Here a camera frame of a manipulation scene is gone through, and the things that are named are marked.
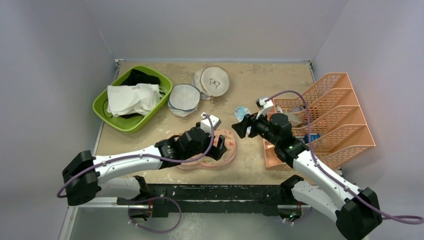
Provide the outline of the floral mesh laundry bag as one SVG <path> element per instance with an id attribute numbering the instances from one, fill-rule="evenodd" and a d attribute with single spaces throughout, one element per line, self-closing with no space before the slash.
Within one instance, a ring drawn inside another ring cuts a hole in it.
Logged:
<path id="1" fill-rule="evenodd" d="M 214 142 L 213 146 L 218 146 L 218 138 L 220 135 L 225 137 L 224 146 L 227 148 L 227 151 L 221 156 L 219 160 L 214 160 L 211 157 L 205 156 L 200 160 L 182 163 L 178 165 L 177 168 L 184 171 L 193 171 L 197 169 L 218 169 L 225 165 L 228 165 L 236 156 L 237 143 L 234 134 L 227 129 L 218 129 L 214 132 Z"/>

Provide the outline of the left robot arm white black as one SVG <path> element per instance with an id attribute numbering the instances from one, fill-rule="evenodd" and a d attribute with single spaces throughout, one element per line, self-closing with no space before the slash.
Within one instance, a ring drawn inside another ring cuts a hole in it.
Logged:
<path id="1" fill-rule="evenodd" d="M 172 168 L 202 157 L 218 161 L 227 151 L 225 143 L 225 135 L 215 136 L 197 126 L 132 152 L 95 156 L 84 150 L 62 170 L 63 186 L 56 196 L 69 206 L 82 205 L 99 198 L 111 180 L 127 174 Z"/>

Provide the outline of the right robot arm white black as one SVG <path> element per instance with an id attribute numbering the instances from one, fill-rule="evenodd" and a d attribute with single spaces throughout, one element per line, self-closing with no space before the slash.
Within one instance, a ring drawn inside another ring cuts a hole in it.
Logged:
<path id="1" fill-rule="evenodd" d="M 271 117 L 247 114 L 231 126 L 240 138 L 262 137 L 274 146 L 277 158 L 313 180 L 310 185 L 298 175 L 281 183 L 280 196 L 288 204 L 310 205 L 331 219 L 347 240 L 362 240 L 383 219 L 377 194 L 348 182 L 321 162 L 310 148 L 294 137 L 292 125 L 283 113 Z"/>

